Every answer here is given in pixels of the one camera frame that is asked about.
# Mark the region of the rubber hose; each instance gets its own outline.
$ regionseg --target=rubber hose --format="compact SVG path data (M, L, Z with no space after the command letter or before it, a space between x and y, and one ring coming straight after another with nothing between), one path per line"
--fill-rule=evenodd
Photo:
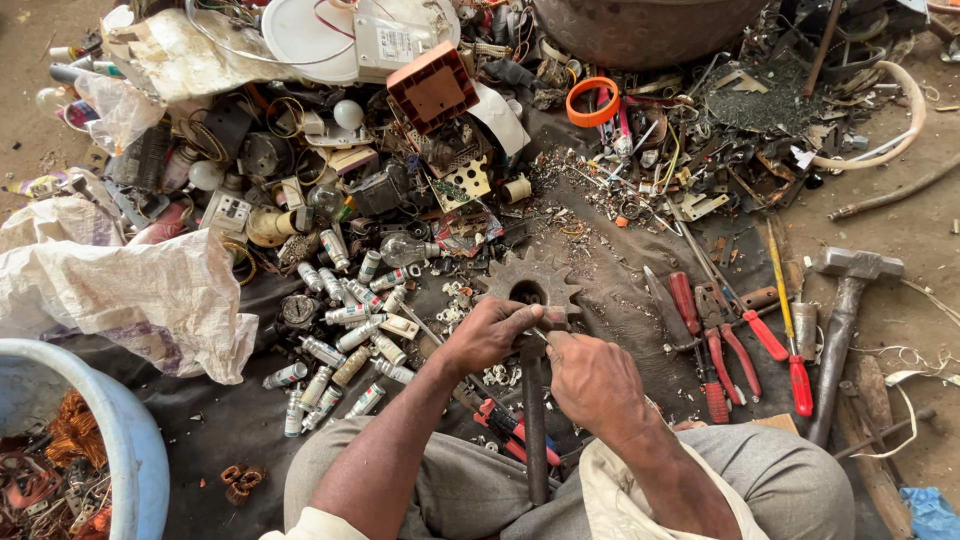
M953 168L957 165L960 165L960 154L954 154L950 161L944 163L944 166L924 176L911 185L901 187L896 191L892 191L886 195L880 195L879 197L874 197L873 199L868 199L861 203L846 205L841 209L834 210L833 212L827 214L827 217L830 218L830 221L836 221L844 217L850 217L858 214L862 211L883 207L889 205L890 203L896 203L896 201L906 199L917 191L920 191L921 189L924 189L925 187L937 182L943 178L944 175L953 170Z
M852 171L855 169L868 169L870 167L876 167L877 165L882 165L887 161L892 160L893 158L899 156L906 151L907 148L913 144L913 141L917 138L917 135L920 134L920 131L924 128L924 122L926 121L926 105L924 103L924 92L920 90L920 87L917 86L917 82L913 80L913 77L910 77L910 74L906 72L905 69L896 65L891 61L879 61L876 63L874 68L885 69L887 73L893 76L894 80L900 83L900 86L903 88L903 92L906 93L907 100L910 102L910 135L908 135L898 146L890 152L873 158L872 160L863 160L863 161L841 161L841 160L828 160L827 158L816 157L813 159L813 164L818 167L823 167L825 169L840 169L844 171Z
M944 15L960 15L960 8L953 6L943 6L941 4L927 2L926 8L934 13L943 13Z

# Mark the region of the bangle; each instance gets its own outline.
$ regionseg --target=bangle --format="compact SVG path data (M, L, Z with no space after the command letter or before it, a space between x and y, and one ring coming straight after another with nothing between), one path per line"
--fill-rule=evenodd
M594 88L606 88L612 92L613 98L611 98L610 102L603 109L597 112L577 112L574 110L571 105L573 98ZM616 83L606 77L590 77L589 79L584 79L574 86L570 90L570 93L566 94L566 117L573 122L573 125L580 126L581 128L599 126L613 118L613 115L616 114L619 109L620 91L617 89Z

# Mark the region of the white shirt sleeve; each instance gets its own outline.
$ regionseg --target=white shirt sleeve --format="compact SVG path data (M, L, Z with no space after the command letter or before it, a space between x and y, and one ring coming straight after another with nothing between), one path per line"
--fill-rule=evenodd
M297 525L283 534L268 532L260 540L368 540L343 518L307 506L300 513Z
M769 540L754 521L750 508L720 475L713 472L695 450L680 443L716 484L740 525L743 540ZM590 532L594 538L609 540L702 540L705 537L661 527L653 520L653 509L643 490L636 487L633 473L622 459L600 439L593 441L580 457L580 481Z

